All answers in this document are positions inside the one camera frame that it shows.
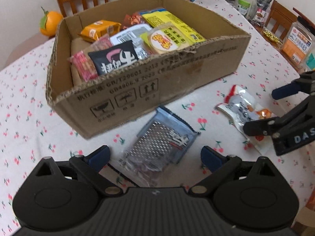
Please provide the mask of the green lid jar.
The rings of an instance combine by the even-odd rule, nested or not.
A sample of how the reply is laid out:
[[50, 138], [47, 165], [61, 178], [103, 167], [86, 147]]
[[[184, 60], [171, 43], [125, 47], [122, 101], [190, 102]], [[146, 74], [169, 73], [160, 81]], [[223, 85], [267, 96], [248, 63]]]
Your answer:
[[250, 6], [251, 6], [251, 3], [249, 3], [248, 1], [238, 0], [236, 8], [239, 11], [239, 13], [245, 17], [248, 13]]

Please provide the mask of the white blue snack packet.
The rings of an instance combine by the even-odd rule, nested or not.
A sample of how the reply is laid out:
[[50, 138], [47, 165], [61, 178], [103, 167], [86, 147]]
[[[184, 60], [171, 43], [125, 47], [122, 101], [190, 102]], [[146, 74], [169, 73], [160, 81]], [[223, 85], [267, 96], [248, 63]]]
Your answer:
[[141, 34], [148, 32], [152, 27], [146, 23], [133, 25], [110, 37], [110, 42], [113, 45], [118, 45], [126, 41], [133, 41], [140, 37]]

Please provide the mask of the orange label plastic container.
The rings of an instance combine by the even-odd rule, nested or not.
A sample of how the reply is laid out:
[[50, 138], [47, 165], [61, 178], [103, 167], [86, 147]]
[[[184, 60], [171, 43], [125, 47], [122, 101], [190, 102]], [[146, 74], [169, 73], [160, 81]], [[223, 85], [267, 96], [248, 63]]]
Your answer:
[[298, 70], [307, 68], [305, 60], [314, 49], [314, 26], [307, 19], [298, 16], [292, 23], [281, 50]]

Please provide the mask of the orange snack packet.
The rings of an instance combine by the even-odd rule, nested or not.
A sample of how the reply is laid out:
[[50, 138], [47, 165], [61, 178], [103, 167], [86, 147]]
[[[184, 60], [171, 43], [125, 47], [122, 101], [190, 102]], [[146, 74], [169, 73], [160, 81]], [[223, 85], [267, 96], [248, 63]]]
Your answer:
[[121, 24], [118, 22], [99, 20], [84, 27], [78, 35], [83, 40], [93, 43], [105, 35], [110, 37], [117, 34], [120, 28]]

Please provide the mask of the cherry print tablecloth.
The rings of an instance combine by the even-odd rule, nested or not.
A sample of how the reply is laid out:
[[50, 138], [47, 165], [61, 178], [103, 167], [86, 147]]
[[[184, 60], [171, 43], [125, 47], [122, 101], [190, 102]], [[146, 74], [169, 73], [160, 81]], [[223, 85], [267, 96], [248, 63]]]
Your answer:
[[[75, 32], [100, 18], [121, 21], [157, 7], [194, 28], [206, 43], [73, 85], [69, 57], [83, 47]], [[56, 38], [1, 71], [1, 235], [19, 228], [13, 198], [43, 157], [67, 160], [107, 145], [111, 165], [120, 168], [124, 149], [161, 104], [199, 136], [179, 164], [163, 173], [160, 186], [189, 188], [208, 176], [200, 160], [203, 146], [255, 160], [260, 152], [216, 106], [238, 85], [282, 116], [306, 95], [275, 101], [271, 92], [296, 78], [295, 69], [224, 0], [117, 0], [64, 19]]]

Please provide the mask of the dark jerky clear packet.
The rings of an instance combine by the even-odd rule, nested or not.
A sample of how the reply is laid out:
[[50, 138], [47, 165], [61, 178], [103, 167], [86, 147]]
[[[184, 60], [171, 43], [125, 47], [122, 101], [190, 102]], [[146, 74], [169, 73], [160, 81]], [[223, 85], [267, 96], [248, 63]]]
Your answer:
[[199, 135], [183, 118], [161, 105], [110, 165], [136, 186], [178, 186], [176, 169]]

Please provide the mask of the orange foil snack bag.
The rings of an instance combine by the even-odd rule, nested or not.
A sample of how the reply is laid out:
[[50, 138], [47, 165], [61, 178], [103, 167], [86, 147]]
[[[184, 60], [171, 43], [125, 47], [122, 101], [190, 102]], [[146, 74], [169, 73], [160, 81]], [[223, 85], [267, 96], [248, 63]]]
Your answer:
[[135, 12], [131, 15], [126, 14], [122, 23], [122, 29], [126, 30], [134, 25], [138, 25], [142, 23], [146, 23], [146, 21], [144, 20], [144, 18], [139, 12]]

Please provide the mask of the orange fruit with leaf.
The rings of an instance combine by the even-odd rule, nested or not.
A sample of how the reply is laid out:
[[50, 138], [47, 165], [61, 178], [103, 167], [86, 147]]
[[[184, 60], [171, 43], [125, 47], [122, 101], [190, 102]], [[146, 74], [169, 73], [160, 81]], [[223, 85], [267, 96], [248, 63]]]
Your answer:
[[40, 32], [47, 37], [53, 37], [56, 34], [59, 23], [64, 18], [62, 14], [56, 11], [47, 11], [41, 8], [44, 16], [40, 20]]

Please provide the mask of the clear jar with sachets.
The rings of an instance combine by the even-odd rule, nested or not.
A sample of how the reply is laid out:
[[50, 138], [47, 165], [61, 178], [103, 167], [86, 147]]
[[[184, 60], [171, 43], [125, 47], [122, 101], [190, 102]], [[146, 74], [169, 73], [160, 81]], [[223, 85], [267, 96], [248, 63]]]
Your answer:
[[254, 26], [263, 27], [271, 2], [272, 0], [254, 0], [250, 6], [248, 21]]

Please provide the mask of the cardboard box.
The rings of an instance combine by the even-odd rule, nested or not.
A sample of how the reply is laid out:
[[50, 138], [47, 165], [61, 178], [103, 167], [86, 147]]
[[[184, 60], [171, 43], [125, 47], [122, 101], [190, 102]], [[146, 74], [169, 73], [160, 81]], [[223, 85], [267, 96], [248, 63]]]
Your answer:
[[[79, 31], [100, 19], [117, 22], [130, 12], [159, 7], [206, 40], [74, 86], [68, 58]], [[47, 73], [46, 100], [70, 127], [89, 139], [233, 73], [250, 39], [249, 33], [216, 12], [185, 0], [108, 2], [64, 18], [58, 25]]]

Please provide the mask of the yellow rice cracker pack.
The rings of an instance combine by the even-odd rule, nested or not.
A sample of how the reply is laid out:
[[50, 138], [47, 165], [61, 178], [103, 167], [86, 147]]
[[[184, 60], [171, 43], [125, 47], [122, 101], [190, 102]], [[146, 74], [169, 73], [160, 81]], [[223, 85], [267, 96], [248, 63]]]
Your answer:
[[193, 44], [174, 25], [166, 23], [140, 35], [153, 54], [179, 51]]

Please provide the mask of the gold wrapped candies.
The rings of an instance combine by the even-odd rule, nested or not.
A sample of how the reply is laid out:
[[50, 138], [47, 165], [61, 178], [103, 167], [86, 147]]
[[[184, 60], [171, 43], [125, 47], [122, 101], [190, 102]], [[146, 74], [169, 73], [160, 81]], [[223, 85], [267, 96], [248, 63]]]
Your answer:
[[263, 28], [261, 33], [271, 43], [274, 43], [274, 44], [277, 44], [277, 45], [282, 45], [283, 44], [282, 41], [277, 36], [275, 36], [275, 34], [273, 34], [271, 31], [269, 31], [267, 28]]

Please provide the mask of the pink snack packet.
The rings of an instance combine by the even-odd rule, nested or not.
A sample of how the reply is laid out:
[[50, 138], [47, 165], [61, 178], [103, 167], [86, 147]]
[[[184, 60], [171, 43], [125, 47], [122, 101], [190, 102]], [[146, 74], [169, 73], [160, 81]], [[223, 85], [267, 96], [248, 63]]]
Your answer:
[[109, 49], [113, 44], [109, 34], [105, 34], [99, 40], [89, 43], [82, 38], [77, 38], [71, 43], [71, 52], [68, 60], [76, 68], [81, 80], [88, 82], [98, 77], [95, 64], [89, 53]]

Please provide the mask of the black red beef snack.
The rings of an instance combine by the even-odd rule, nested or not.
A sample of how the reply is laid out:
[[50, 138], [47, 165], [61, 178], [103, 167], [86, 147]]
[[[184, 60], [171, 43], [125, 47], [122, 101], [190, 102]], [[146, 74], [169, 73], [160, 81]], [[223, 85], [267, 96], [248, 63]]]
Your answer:
[[89, 52], [88, 56], [94, 63], [99, 76], [138, 61], [132, 41], [126, 41], [105, 50]]

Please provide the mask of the yellow blue snack bag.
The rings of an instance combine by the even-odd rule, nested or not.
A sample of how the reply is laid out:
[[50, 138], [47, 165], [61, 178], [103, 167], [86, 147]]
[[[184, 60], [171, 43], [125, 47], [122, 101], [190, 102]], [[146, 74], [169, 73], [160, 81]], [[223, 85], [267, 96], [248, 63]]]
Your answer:
[[171, 23], [188, 38], [190, 44], [201, 43], [206, 40], [195, 29], [164, 8], [142, 11], [140, 12], [140, 15], [152, 27], [158, 27], [166, 23]]

